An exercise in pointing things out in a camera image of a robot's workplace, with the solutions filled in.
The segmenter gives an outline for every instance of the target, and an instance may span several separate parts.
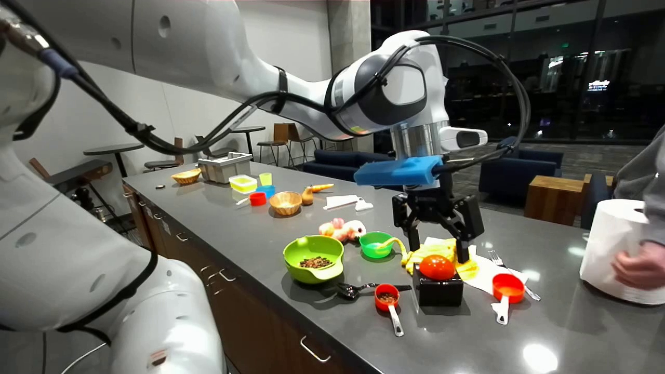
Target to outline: yellow cup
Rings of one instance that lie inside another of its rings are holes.
[[[259,175],[259,180],[262,183],[262,187],[273,185],[273,173]]]

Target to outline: red cup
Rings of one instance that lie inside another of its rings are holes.
[[[250,205],[267,205],[269,196],[267,193],[252,193],[250,195]]]
[[[525,282],[515,274],[495,274],[493,278],[495,298],[507,297],[511,304],[525,300]]]
[[[390,304],[400,307],[400,288],[390,282],[379,282],[374,288],[374,304],[381,313],[390,313]]]

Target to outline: wooden cabinet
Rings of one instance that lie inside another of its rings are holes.
[[[160,210],[134,195],[134,215],[142,220],[149,247],[160,256],[184,259],[202,278],[224,354],[242,374],[289,372],[289,374],[348,374],[349,358],[334,351],[328,339],[302,328],[297,313],[287,311],[267,288],[244,270],[215,256],[198,237],[165,215]]]

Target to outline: counter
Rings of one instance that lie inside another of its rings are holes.
[[[313,183],[332,178],[297,169],[252,163],[252,173],[270,169],[278,191],[302,191]],[[527,300],[511,311],[510,324],[495,322],[490,297],[466,286],[460,307],[422,309],[414,291],[401,298],[400,339],[390,320],[374,311],[372,297],[344,300],[316,286],[295,284],[283,263],[283,247],[302,235],[318,232],[332,217],[357,217],[368,230],[394,226],[390,195],[396,191],[357,187],[332,180],[331,193],[357,193],[374,208],[355,211],[337,208],[325,211],[325,195],[294,217],[273,217],[269,208],[237,205],[242,195],[226,187],[195,183],[177,187],[173,169],[130,176],[124,183],[142,200],[177,220],[190,235],[213,248],[220,262],[234,263],[252,282],[274,297],[289,313],[321,328],[341,348],[357,356],[357,369],[374,372],[663,372],[665,307],[641,307],[610,298],[577,276],[585,239],[574,226],[531,220],[497,210],[483,210],[487,232],[476,239],[479,253],[501,256],[518,270],[540,274],[531,286],[542,300]],[[421,224],[425,237],[449,237],[436,224]],[[348,245],[346,280],[410,282],[400,257],[366,262],[360,248]]]

